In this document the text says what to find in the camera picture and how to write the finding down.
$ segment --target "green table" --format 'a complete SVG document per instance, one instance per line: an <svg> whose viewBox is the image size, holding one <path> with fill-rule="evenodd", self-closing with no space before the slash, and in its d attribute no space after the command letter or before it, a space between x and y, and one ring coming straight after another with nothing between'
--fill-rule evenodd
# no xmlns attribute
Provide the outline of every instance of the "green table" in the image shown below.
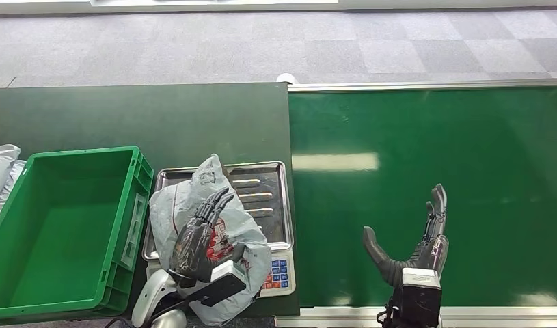
<svg viewBox="0 0 557 328"><path fill-rule="evenodd" d="M557 316L557 80L300 85L288 98L303 309L279 326L371 327L378 310L304 308L383 305L392 289L362 226L408 258L438 182L449 196L447 327L472 314Z"/></svg>
<svg viewBox="0 0 557 328"><path fill-rule="evenodd" d="M215 152L228 164L282 161L290 179L287 102L285 83L0 89L0 144L19 146L22 159L136 145L155 172L198 166ZM140 254L130 309L146 265ZM242 315L298 313L294 292L259 299Z"/></svg>

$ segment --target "gray plastic bag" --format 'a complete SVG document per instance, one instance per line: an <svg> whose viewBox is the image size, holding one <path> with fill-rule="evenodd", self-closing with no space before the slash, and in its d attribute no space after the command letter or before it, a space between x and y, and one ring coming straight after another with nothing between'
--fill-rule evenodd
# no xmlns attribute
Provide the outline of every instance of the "gray plastic bag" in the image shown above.
<svg viewBox="0 0 557 328"><path fill-rule="evenodd" d="M195 301L190 303L192 310L206 325L223 325L242 312L253 301L271 269L271 250L266 237L254 219L240 202L236 191L223 174L222 164L213 154L203 162L192 179L163 188L150 199L150 220L155 239L159 262L164 269L169 268L179 229L183 227L196 208L212 193L229 187L228 193L235 197L226 205L215 225L215 235L210 242L211 256L222 256L231 251L237 243L246 245L240 266L246 275L246 289L213 307ZM190 293L205 284L184 292Z"/></svg>
<svg viewBox="0 0 557 328"><path fill-rule="evenodd" d="M18 177L21 176L21 172L23 172L23 169L25 168L26 163L27 162L21 161L21 160L17 160L17 161L14 162L14 164L12 166L12 169L10 170L10 173L8 174L8 179L5 182L5 186L3 187L3 190L2 190L1 195L0 195L0 213L1 213L1 210L3 209L3 207L5 206L5 203L6 203L6 200L8 199L8 196L12 192L12 188L16 184L16 181L18 180Z"/></svg>

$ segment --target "robot finger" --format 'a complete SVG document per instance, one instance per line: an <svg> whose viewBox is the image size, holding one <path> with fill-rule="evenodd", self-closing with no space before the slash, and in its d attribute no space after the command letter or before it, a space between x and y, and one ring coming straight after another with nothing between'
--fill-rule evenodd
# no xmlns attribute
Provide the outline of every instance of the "robot finger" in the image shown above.
<svg viewBox="0 0 557 328"><path fill-rule="evenodd" d="M230 200L232 200L233 198L234 198L234 194L230 194L230 195L225 195L220 199L220 201L216 204L216 207L212 210L212 212L208 216L207 221L210 223L210 225L213 226L214 224L216 224L218 218L220 217L220 213L226 207L226 204L230 202Z"/></svg>
<svg viewBox="0 0 557 328"><path fill-rule="evenodd" d="M204 200L204 201L198 206L198 208L195 210L195 213L193 214L193 217L197 217L197 218L200 218L200 219L203 219L203 218L204 218L204 211L205 211L205 208L206 208L206 202L207 202L207 201L208 201L208 200Z"/></svg>
<svg viewBox="0 0 557 328"><path fill-rule="evenodd" d="M441 193L441 198L443 199L444 210L447 210L447 192L441 183L437 184L435 187Z"/></svg>
<svg viewBox="0 0 557 328"><path fill-rule="evenodd" d="M444 212L445 205L443 202L443 193L435 187L431 190L431 195L433 196L433 208L435 209L435 214L438 215L439 213Z"/></svg>
<svg viewBox="0 0 557 328"><path fill-rule="evenodd" d="M427 208L427 222L425 223L425 231L423 233L423 238L421 239L422 241L428 241L431 237L431 223L435 218L435 209L433 208L431 202L425 203L425 207Z"/></svg>
<svg viewBox="0 0 557 328"><path fill-rule="evenodd" d="M437 191L437 196L441 205L440 210L435 212L435 222L433 222L431 238L437 238L444 234L445 223L447 221L447 193L441 184L438 184L434 190Z"/></svg>
<svg viewBox="0 0 557 328"><path fill-rule="evenodd" d="M208 197L208 199L206 200L206 206L204 207L204 212L201 213L201 217L204 220L209 221L208 219L216 208L216 204L218 204L220 199L228 192L228 190L230 190L228 187L224 187Z"/></svg>
<svg viewBox="0 0 557 328"><path fill-rule="evenodd" d="M365 250L375 263L375 266L385 282L391 286L398 286L400 277L397 277L397 270L394 268L394 265L392 265L395 264L396 261L393 261L387 255L387 252L379 246L375 231L367 225L363 227L363 247L365 247Z"/></svg>

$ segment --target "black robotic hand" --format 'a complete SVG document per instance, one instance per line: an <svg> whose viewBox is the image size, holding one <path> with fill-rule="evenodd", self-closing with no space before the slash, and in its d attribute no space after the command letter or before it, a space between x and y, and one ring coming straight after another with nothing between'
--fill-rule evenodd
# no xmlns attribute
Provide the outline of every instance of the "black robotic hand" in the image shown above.
<svg viewBox="0 0 557 328"><path fill-rule="evenodd" d="M377 266L381 276L392 287L401 286L403 268L433 269L439 277L445 265L449 242L444 235L447 219L447 193L441 184L431 191L433 203L426 203L427 225L421 241L407 261L390 258L377 244L371 227L363 227L363 246Z"/></svg>
<svg viewBox="0 0 557 328"><path fill-rule="evenodd" d="M211 260L206 255L213 227L226 204L234 198L233 194L226 195L228 190L226 187L203 201L178 235L168 272L180 288L192 287L196 280L210 282L212 269L228 260L236 262L242 258L244 244L236 245L232 253L219 260Z"/></svg>

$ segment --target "black cable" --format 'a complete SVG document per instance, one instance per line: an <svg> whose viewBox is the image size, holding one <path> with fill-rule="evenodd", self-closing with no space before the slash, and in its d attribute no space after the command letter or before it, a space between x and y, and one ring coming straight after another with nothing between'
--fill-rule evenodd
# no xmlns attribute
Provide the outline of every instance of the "black cable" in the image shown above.
<svg viewBox="0 0 557 328"><path fill-rule="evenodd" d="M121 321L122 323L124 323L127 327L129 328L135 328L132 324L130 324L129 322L127 322L127 320L125 320L125 318L122 318L120 316L118 316L117 318L113 318L111 321L109 321L106 325L105 328L110 328L114 323Z"/></svg>
<svg viewBox="0 0 557 328"><path fill-rule="evenodd" d="M383 316L383 314L386 314L386 313L387 313L387 310L381 311L377 314L377 322L378 323L383 324L383 321L380 321L380 318Z"/></svg>

